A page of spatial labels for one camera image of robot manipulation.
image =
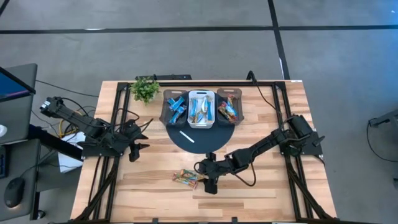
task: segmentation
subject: black tray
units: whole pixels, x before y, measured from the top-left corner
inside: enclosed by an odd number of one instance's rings
[[[187,106],[187,109],[180,115],[175,124],[170,124],[169,121],[172,119],[174,115],[174,111],[170,110],[170,104],[167,102],[168,99],[173,98],[177,101],[180,96],[184,98],[184,102],[181,105]],[[182,127],[185,122],[187,122],[187,114],[188,114],[188,92],[185,90],[165,90],[163,91],[163,107],[162,114],[159,117],[159,120],[167,127]]]
[[[236,120],[233,123],[230,123],[224,115],[222,115],[218,111],[218,107],[221,106],[223,102],[227,102],[228,95],[232,94],[234,95],[234,98],[232,100],[233,108],[234,110],[238,113],[238,120]],[[219,88],[217,90],[217,95],[220,96],[217,99],[217,120],[220,125],[238,125],[240,124],[243,119],[243,110],[242,110],[242,90],[237,89],[237,88]]]

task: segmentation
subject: wooden tabletop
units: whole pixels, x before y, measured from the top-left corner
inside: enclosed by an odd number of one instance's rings
[[[97,118],[110,121],[117,84],[118,82],[114,81],[103,82],[95,114]],[[286,87],[292,113],[304,115],[313,126],[303,83],[286,81]],[[161,87],[160,90],[217,91],[218,88]],[[258,89],[247,86],[237,88],[242,90],[245,119],[235,127],[228,143],[215,152],[217,158],[222,158],[224,154],[236,149],[249,147],[277,128],[276,113],[261,98]],[[271,88],[264,86],[261,87],[261,91],[273,104]],[[122,96],[120,107],[123,105],[123,99]],[[138,124],[144,124],[151,118],[154,121],[144,133],[149,139],[140,141],[150,144],[150,147],[140,151],[141,157],[136,162],[129,162],[128,153],[121,158],[112,222],[151,222],[153,218],[159,218],[160,222],[230,222],[231,217],[238,217],[241,222],[295,220],[285,161],[279,154],[278,146],[256,158],[254,167],[257,184],[254,187],[244,185],[233,175],[226,175],[220,177],[216,195],[205,193],[203,184],[193,190],[187,185],[173,182],[173,173],[180,169],[192,170],[194,163],[201,161],[205,156],[185,152],[170,140],[164,125],[159,121],[163,94],[159,93],[147,106],[140,101],[134,101],[133,98],[130,99],[128,110],[139,114],[141,118]],[[281,93],[279,99],[284,111]],[[309,191],[325,211],[335,217],[323,164],[313,156],[302,156],[302,160]],[[77,217],[87,206],[96,161],[95,157],[84,161],[71,218]],[[240,176],[248,182],[253,179],[251,169],[243,171]],[[104,202],[107,196],[106,192],[100,217],[104,217]],[[299,190],[298,197],[304,217],[305,207]]]

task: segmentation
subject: potted plant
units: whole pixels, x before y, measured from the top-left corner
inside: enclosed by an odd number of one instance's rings
[[[159,92],[159,83],[151,77],[138,78],[137,81],[130,85],[130,91],[134,95],[135,100],[141,100],[147,105],[152,101]]]

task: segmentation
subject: gray floor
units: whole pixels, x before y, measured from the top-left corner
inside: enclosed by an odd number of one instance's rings
[[[274,2],[281,26],[398,24],[393,0]],[[260,0],[13,0],[0,18],[0,29],[17,30],[271,24],[267,1]],[[369,150],[366,124],[398,107],[398,30],[281,35],[290,77],[304,81],[315,126],[326,136],[326,172],[338,216],[396,223],[398,190],[392,178],[398,176],[398,164],[382,161]],[[37,63],[39,80],[89,94],[98,94],[103,80],[153,73],[236,79],[253,70],[261,79],[282,78],[272,31],[0,35],[0,48],[1,66]],[[95,98],[38,83],[34,110],[53,95],[96,105]],[[32,122],[48,126],[34,116]],[[370,139],[380,155],[398,160],[398,142],[389,125],[371,129]],[[75,190],[76,184],[71,184],[43,194],[40,208],[48,217],[32,223],[66,221]]]

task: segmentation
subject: white basket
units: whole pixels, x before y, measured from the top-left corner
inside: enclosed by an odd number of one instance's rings
[[[206,96],[209,96],[211,99],[211,106],[210,108],[207,108],[208,110],[211,111],[211,115],[213,115],[213,120],[212,121],[207,121],[207,119],[203,118],[199,123],[192,123],[193,119],[190,117],[191,114],[191,98],[197,98],[198,103],[197,103],[197,111],[201,110],[201,104],[203,103],[203,100],[205,99]],[[188,96],[189,104],[188,104],[188,124],[191,126],[191,128],[211,128],[212,125],[214,124],[214,121],[216,119],[216,113],[215,113],[215,94],[213,91],[208,91],[208,90],[192,90],[189,92]]]

